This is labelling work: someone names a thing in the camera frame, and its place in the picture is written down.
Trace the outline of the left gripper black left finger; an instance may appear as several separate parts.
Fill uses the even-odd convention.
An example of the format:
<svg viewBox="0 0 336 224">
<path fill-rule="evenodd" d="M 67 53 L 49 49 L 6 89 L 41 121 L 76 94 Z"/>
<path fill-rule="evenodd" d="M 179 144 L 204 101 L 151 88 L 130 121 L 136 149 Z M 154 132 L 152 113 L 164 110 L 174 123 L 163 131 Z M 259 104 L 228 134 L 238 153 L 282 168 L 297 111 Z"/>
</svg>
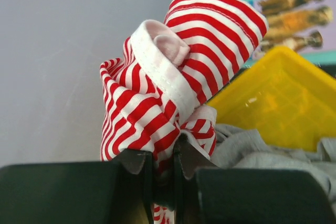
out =
<svg viewBox="0 0 336 224">
<path fill-rule="evenodd" d="M 1 168 L 1 223 L 152 223 L 152 156 Z"/>
</svg>

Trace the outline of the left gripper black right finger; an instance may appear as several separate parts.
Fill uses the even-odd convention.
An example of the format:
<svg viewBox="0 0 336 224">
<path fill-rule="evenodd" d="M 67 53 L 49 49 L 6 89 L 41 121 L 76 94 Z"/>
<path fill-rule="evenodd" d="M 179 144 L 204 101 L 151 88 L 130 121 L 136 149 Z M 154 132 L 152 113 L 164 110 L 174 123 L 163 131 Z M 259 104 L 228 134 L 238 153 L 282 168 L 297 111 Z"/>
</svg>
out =
<svg viewBox="0 0 336 224">
<path fill-rule="evenodd" d="M 308 172 L 221 169 L 186 135 L 174 145 L 176 223 L 335 223 L 331 204 Z"/>
</svg>

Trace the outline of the red white striped tank top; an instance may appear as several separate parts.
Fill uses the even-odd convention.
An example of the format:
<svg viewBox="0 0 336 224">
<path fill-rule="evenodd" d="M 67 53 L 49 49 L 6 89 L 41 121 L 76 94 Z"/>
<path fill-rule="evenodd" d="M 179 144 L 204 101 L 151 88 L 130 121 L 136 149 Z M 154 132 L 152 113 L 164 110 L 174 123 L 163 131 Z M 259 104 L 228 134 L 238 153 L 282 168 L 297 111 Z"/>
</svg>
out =
<svg viewBox="0 0 336 224">
<path fill-rule="evenodd" d="M 172 0 L 163 22 L 143 21 L 125 40 L 123 56 L 100 66 L 101 160 L 126 149 L 150 152 L 163 184 L 180 136 L 210 159 L 217 112 L 206 103 L 267 31 L 266 17 L 243 0 Z"/>
</svg>

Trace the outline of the grey tank top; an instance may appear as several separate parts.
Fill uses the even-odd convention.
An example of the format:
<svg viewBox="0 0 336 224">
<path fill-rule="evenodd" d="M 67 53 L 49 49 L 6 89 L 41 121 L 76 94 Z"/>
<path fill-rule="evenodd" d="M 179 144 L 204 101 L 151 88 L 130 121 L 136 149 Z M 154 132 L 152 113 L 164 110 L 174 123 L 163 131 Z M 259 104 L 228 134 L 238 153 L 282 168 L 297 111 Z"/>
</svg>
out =
<svg viewBox="0 0 336 224">
<path fill-rule="evenodd" d="M 268 145 L 257 130 L 215 126 L 211 161 L 220 168 L 293 169 L 309 172 L 335 204 L 335 138 L 323 137 L 315 152 Z"/>
</svg>

